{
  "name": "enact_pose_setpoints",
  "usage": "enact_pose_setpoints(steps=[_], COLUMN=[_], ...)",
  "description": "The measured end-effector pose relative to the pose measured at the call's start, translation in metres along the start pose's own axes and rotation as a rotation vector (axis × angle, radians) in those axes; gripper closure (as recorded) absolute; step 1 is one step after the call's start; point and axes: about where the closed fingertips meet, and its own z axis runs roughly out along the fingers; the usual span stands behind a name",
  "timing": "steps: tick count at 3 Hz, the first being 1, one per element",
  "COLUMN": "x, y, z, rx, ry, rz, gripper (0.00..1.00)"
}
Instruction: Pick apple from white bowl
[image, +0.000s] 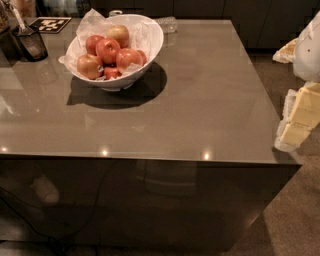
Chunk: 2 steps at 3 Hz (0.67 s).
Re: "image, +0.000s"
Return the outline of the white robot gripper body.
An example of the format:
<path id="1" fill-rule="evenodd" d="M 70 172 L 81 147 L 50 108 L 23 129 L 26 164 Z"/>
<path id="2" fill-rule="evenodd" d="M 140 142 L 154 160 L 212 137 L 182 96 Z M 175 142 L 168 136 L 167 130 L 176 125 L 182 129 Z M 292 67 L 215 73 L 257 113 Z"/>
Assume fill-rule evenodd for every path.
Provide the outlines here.
<path id="1" fill-rule="evenodd" d="M 304 81 L 320 81 L 320 11 L 296 41 L 293 70 Z"/>

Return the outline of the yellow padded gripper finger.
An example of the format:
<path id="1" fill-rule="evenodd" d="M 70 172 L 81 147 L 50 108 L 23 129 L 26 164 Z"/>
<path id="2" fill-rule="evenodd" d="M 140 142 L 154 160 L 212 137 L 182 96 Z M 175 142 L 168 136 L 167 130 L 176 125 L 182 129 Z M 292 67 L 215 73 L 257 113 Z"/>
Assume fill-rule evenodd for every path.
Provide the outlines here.
<path id="1" fill-rule="evenodd" d="M 292 63 L 294 59 L 296 42 L 297 38 L 291 40 L 281 49 L 277 50 L 273 55 L 272 60 L 283 64 Z"/>
<path id="2" fill-rule="evenodd" d="M 274 146 L 292 152 L 320 123 L 320 83 L 306 82 L 298 91 L 290 89 L 285 97 Z"/>

